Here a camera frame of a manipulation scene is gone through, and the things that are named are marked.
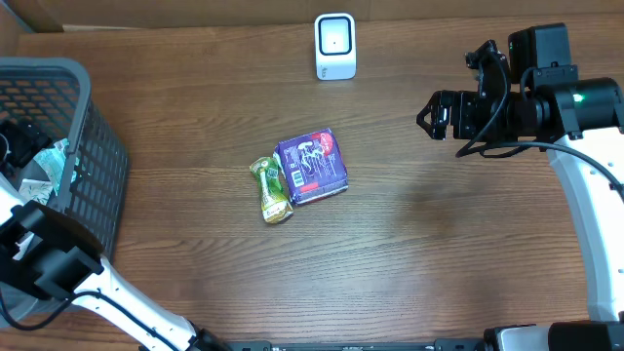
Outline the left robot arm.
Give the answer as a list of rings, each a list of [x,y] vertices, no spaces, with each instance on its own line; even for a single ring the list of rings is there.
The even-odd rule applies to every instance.
[[[40,328],[77,305],[99,314],[146,350],[226,347],[124,280],[79,221],[36,201],[13,206],[1,223],[1,280],[37,299],[59,301]]]

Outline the green yellow sachet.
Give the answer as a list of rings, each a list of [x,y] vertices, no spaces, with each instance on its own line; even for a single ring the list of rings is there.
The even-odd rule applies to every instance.
[[[279,166],[273,157],[261,157],[250,165],[260,198],[262,217],[269,224],[277,224],[293,214],[293,207],[284,193],[279,178]]]

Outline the teal packet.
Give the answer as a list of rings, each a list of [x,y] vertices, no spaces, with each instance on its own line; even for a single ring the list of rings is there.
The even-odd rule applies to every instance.
[[[34,161],[46,173],[56,194],[59,194],[64,166],[67,159],[65,150],[68,147],[68,139],[63,138],[54,142],[50,148],[42,149],[34,156]]]

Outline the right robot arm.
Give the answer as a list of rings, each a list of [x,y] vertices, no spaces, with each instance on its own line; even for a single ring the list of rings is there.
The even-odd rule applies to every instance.
[[[562,23],[512,33],[465,56],[478,88],[438,91],[416,115],[426,134],[489,159],[536,148],[555,171],[583,257],[588,319],[495,327],[472,350],[619,350],[623,346],[623,93],[581,79]]]

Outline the purple snack packet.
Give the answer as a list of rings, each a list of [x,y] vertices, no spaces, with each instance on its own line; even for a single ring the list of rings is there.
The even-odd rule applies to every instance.
[[[279,141],[277,160],[297,206],[321,200],[348,189],[348,173],[331,129]]]

